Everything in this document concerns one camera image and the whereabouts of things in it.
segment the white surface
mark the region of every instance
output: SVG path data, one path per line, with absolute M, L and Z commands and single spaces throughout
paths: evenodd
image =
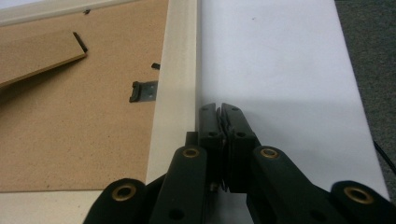
M 146 183 L 164 175 L 195 131 L 197 0 L 169 2 Z
M 0 25 L 32 21 L 133 0 L 18 0 L 0 3 Z
M 7 7 L 17 7 L 33 2 L 41 2 L 43 0 L 2 0 L 0 1 L 0 9 Z
M 203 104 L 241 108 L 261 143 L 285 151 L 313 184 L 354 180 L 388 198 L 334 1 L 202 8 Z
M 0 194 L 0 223 L 82 223 L 102 191 Z

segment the gray carpet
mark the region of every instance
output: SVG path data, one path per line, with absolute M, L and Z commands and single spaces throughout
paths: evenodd
M 396 1 L 335 1 L 373 139 L 396 163 Z M 379 156 L 396 204 L 396 175 Z

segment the grommet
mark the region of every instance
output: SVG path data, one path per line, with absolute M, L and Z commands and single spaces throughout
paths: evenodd
M 363 189 L 356 187 L 346 187 L 344 188 L 344 193 L 349 199 L 357 203 L 370 204 L 374 202 L 373 196 Z
M 266 158 L 270 158 L 270 159 L 274 159 L 279 156 L 279 153 L 277 153 L 277 151 L 275 151 L 271 148 L 264 148 L 264 149 L 262 149 L 262 151 L 260 151 L 260 153 L 262 154 L 262 156 L 264 156 Z
M 184 149 L 183 151 L 183 156 L 187 158 L 194 158 L 197 157 L 198 155 L 199 155 L 199 151 L 195 148 L 187 148 Z
M 136 194 L 136 187 L 133 184 L 127 183 L 118 186 L 111 193 L 111 197 L 117 202 L 127 201 Z

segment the loose cardboard piece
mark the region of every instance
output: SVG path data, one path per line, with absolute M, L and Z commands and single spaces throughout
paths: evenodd
M 71 31 L 1 44 L 0 88 L 84 56 L 84 50 Z
M 0 27 L 0 44 L 77 32 L 87 57 L 0 89 L 0 191 L 103 189 L 144 181 L 155 102 L 130 104 L 134 81 L 158 80 L 167 1 L 137 1 Z

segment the white paper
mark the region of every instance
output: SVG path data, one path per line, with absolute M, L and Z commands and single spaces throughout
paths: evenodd
M 354 180 L 389 197 L 334 1 L 204 0 L 201 18 L 203 105 L 241 108 L 323 189 Z

